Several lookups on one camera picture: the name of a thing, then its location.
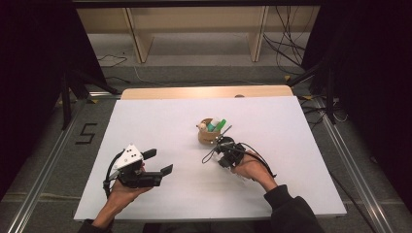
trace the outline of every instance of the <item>green object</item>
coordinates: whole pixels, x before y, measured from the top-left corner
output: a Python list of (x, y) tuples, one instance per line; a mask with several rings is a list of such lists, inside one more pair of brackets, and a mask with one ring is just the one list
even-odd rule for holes
[(226, 120), (222, 119), (221, 122), (218, 123), (218, 125), (216, 125), (215, 129), (213, 131), (220, 131), (224, 125), (226, 124)]

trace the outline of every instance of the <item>hand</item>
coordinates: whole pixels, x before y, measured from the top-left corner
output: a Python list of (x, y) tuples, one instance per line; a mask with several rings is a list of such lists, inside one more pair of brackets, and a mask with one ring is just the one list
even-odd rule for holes
[(133, 202), (140, 194), (151, 189), (152, 187), (126, 187), (116, 180), (106, 205), (99, 212), (92, 225), (101, 229), (106, 229), (115, 216), (128, 206), (128, 204)]
[[(252, 153), (253, 155), (259, 157), (258, 154), (248, 150), (248, 153)], [(238, 174), (246, 179), (252, 179), (264, 188), (266, 191), (270, 191), (273, 188), (277, 187), (278, 185), (275, 182), (275, 179), (270, 176), (267, 169), (257, 161), (255, 158), (247, 155), (245, 153), (242, 161), (231, 169), (232, 173)]]

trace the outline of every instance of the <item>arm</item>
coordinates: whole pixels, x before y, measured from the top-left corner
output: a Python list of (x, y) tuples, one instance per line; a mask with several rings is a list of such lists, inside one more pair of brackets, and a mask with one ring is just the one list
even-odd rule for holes
[(119, 181), (115, 181), (109, 198), (97, 215), (94, 221), (85, 220), (79, 233), (100, 233), (110, 232), (110, 224), (115, 216), (120, 213), (128, 204), (134, 201), (140, 194), (152, 189), (152, 187), (129, 188), (123, 186)]
[(272, 207), (273, 232), (324, 232), (306, 201), (299, 196), (292, 198), (288, 188), (277, 185), (266, 168), (253, 157), (245, 154), (232, 172), (253, 179), (264, 188), (264, 198)]

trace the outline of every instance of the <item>black sleeve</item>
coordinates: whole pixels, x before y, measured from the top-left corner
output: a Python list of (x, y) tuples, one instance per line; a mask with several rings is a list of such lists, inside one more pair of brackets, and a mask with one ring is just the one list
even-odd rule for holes
[(112, 232), (111, 227), (109, 229), (101, 229), (91, 225), (93, 220), (86, 219), (83, 222), (82, 227), (79, 229), (78, 233), (110, 233)]
[(306, 201), (299, 196), (292, 198), (286, 185), (280, 185), (268, 191), (264, 199), (272, 207), (273, 232), (325, 232)]

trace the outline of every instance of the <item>white tabletop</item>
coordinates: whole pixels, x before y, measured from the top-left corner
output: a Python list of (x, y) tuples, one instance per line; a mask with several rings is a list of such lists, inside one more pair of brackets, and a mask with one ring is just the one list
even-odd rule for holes
[(112, 113), (75, 220), (95, 218), (106, 202), (102, 189), (110, 162), (133, 143), (140, 151), (157, 149), (146, 171), (174, 164), (161, 186), (139, 196), (117, 219), (190, 221), (263, 219), (271, 208), (263, 188), (243, 181), (216, 159), (202, 164), (211, 146), (197, 141), (195, 125), (220, 117), (226, 133), (246, 143), (267, 161), (278, 184), (302, 196), (317, 216), (342, 216), (346, 210), (328, 174), (296, 97), (120, 100)]

